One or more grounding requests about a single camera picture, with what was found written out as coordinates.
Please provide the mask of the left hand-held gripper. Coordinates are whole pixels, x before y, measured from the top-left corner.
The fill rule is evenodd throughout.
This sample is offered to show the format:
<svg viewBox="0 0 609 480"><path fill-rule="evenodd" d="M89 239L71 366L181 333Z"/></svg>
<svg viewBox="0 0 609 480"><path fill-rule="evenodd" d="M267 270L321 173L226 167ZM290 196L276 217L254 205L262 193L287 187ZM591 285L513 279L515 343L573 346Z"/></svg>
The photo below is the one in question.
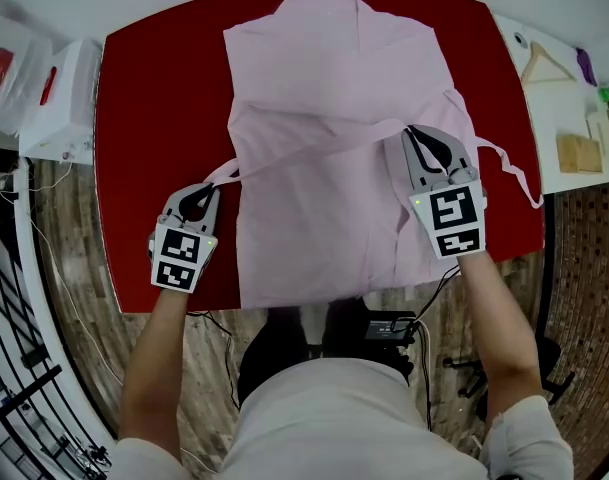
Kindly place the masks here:
<svg viewBox="0 0 609 480"><path fill-rule="evenodd" d="M158 216L149 238L153 286L191 294L218 245L213 231L220 190L213 183L198 183L173 193Z"/></svg>

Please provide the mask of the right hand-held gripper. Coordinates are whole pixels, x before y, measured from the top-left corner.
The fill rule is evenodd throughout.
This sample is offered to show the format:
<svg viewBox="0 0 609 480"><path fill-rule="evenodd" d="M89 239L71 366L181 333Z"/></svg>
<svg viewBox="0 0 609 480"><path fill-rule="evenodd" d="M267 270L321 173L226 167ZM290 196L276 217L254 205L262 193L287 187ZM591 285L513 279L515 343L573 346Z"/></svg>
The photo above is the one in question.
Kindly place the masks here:
<svg viewBox="0 0 609 480"><path fill-rule="evenodd" d="M478 171L463 143L441 129L410 125L402 145L414 188L410 205L438 259L450 259L486 249L486 198ZM423 146L443 169L456 169L442 179L442 170L429 164Z"/></svg>

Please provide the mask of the pink robe garment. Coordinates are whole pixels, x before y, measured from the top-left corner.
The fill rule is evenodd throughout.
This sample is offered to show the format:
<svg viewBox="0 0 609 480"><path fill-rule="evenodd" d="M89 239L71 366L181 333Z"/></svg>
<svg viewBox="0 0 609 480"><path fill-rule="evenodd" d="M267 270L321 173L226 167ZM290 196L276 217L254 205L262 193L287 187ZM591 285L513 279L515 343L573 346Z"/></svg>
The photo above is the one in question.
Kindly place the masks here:
<svg viewBox="0 0 609 480"><path fill-rule="evenodd" d="M475 134L432 28L361 0L284 0L228 29L235 155L209 176L239 182L240 307L299 306L437 279L410 205L410 125Z"/></svg>

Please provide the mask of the person's right forearm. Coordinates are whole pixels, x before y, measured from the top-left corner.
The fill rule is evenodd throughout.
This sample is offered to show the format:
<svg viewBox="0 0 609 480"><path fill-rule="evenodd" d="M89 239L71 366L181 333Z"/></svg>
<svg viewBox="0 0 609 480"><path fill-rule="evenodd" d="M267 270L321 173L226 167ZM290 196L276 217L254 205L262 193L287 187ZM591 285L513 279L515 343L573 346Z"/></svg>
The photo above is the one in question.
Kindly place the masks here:
<svg viewBox="0 0 609 480"><path fill-rule="evenodd" d="M534 332L485 252L458 258L475 348L487 376L487 421L542 393Z"/></svg>

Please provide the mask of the person's left forearm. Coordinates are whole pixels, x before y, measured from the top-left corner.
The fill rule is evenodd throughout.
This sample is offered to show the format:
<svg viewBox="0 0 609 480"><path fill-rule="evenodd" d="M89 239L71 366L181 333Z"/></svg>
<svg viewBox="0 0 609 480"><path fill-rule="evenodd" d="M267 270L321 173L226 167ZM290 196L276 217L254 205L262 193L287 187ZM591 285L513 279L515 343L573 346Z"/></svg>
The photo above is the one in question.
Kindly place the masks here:
<svg viewBox="0 0 609 480"><path fill-rule="evenodd" d="M119 437L153 443L181 458L177 412L188 295L163 289L126 371Z"/></svg>

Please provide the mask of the red covered table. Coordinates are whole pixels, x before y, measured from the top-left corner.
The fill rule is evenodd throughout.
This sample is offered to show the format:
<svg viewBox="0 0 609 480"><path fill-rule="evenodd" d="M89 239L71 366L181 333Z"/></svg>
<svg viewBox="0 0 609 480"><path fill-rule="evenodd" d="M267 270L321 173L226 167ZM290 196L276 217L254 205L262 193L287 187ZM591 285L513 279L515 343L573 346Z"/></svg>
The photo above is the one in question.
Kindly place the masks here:
<svg viewBox="0 0 609 480"><path fill-rule="evenodd" d="M273 13L283 0L193 0L110 34L95 123L95 176L107 263L118 307L147 313L147 241L168 197L234 155L226 124L232 84L223 33ZM475 132L506 151L527 186L480 153L487 242L504 261L540 250L539 162L519 76L488 7L475 0L362 0L432 27Z"/></svg>

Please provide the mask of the white side table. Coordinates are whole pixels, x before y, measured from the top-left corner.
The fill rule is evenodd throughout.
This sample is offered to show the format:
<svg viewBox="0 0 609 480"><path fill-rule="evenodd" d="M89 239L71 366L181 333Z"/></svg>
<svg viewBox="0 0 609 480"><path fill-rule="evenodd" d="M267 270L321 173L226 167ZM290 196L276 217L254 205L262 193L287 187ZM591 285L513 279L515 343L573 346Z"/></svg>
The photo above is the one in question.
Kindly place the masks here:
<svg viewBox="0 0 609 480"><path fill-rule="evenodd" d="M562 173L559 168L556 137L575 134L591 139L586 123L587 115L607 109L606 104L599 97L597 88L585 81L577 63L575 48L553 36L499 14L496 14L494 19L521 84L521 75L531 56L533 41L540 43L577 79L576 82L522 84L536 143L542 192L552 194L609 183L609 159L603 157L602 173ZM513 37L515 32L522 34L528 41L527 48L521 48L515 41Z"/></svg>

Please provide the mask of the wooden box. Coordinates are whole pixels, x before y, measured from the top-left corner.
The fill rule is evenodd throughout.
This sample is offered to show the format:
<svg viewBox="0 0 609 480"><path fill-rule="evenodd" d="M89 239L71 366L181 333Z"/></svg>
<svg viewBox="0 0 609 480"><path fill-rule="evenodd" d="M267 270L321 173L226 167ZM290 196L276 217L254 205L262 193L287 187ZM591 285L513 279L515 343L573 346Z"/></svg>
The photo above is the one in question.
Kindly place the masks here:
<svg viewBox="0 0 609 480"><path fill-rule="evenodd" d="M600 143L581 135L556 137L559 168L562 173L602 173Z"/></svg>

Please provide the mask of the person's black trousers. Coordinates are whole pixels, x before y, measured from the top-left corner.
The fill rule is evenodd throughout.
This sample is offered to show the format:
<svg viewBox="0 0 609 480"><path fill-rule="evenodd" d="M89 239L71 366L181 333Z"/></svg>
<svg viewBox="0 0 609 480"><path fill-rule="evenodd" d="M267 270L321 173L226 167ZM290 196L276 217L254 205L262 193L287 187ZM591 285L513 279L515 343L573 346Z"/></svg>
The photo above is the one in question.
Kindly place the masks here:
<svg viewBox="0 0 609 480"><path fill-rule="evenodd" d="M392 346L365 339L371 314L361 297L332 302L325 320L322 357L379 363L408 378L413 364L405 356ZM299 309L270 308L265 325L243 355L237 383L239 401L244 402L271 377L310 358Z"/></svg>

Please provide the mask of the white cabinet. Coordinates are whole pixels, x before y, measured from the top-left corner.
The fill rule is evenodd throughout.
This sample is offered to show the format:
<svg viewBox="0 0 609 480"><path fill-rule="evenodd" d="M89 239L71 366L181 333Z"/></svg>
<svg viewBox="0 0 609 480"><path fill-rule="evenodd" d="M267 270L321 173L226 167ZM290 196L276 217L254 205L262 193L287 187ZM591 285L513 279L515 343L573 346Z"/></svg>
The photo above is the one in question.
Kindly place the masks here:
<svg viewBox="0 0 609 480"><path fill-rule="evenodd" d="M39 106L19 132L19 154L31 159L93 163L94 114L100 46L70 43L47 64Z"/></svg>

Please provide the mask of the black and white stair railing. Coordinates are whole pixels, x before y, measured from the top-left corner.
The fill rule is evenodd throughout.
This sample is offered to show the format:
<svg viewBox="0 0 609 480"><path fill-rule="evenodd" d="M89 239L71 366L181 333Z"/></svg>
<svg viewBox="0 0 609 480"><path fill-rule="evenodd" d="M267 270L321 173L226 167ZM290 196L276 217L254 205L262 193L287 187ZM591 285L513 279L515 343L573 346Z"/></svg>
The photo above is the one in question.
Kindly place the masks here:
<svg viewBox="0 0 609 480"><path fill-rule="evenodd" d="M106 480L115 447L89 374L110 367L46 217L70 172L21 157L0 174L0 453L27 480Z"/></svg>

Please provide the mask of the light wooden rack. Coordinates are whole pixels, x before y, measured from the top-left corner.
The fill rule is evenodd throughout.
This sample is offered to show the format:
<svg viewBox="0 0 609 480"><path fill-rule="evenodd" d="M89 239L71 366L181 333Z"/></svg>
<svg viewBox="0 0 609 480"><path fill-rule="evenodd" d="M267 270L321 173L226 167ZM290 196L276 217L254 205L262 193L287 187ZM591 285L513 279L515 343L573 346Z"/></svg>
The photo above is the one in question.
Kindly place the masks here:
<svg viewBox="0 0 609 480"><path fill-rule="evenodd" d="M587 115L589 136L598 142L603 158L609 159L609 108Z"/></svg>

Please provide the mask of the black device with screen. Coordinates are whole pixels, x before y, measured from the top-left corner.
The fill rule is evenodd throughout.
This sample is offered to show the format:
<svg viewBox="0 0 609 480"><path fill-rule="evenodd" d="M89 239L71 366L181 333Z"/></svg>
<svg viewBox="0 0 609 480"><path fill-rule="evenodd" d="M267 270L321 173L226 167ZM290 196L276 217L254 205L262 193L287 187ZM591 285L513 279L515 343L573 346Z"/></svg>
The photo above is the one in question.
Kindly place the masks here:
<svg viewBox="0 0 609 480"><path fill-rule="evenodd" d="M414 342L417 317L413 311L368 311L364 339L383 344L407 346Z"/></svg>

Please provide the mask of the purple cloth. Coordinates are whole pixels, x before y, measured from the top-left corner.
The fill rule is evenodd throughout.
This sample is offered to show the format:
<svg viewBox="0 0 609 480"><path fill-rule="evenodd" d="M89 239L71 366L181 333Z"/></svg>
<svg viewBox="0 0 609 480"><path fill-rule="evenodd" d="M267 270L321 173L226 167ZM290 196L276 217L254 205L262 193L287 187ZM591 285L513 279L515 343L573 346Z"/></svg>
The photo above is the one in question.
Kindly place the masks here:
<svg viewBox="0 0 609 480"><path fill-rule="evenodd" d="M578 65L582 71L585 81L588 84L590 84L594 87L597 87L598 82L595 77L591 59L590 59L588 52L582 48L577 48L576 49L576 59L577 59Z"/></svg>

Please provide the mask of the black office chair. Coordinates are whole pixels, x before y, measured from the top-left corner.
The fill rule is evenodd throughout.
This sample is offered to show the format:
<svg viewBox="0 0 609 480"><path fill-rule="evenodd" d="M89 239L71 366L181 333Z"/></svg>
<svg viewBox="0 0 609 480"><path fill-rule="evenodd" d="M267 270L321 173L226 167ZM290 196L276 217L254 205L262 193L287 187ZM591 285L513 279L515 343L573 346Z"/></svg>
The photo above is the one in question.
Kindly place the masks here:
<svg viewBox="0 0 609 480"><path fill-rule="evenodd" d="M569 389L575 379L575 373L570 372L562 383L551 381L548 376L552 373L561 357L561 347L552 339L539 336L536 338L538 359L542 387L545 392L552 395L548 401L549 406L554 406L559 399ZM454 361L451 357L444 358L442 361L444 368L453 370L471 370L471 374L464 385L458 390L458 397L471 399L475 394L482 390L482 394L476 406L477 417L485 422L487 417L487 376L480 360Z"/></svg>

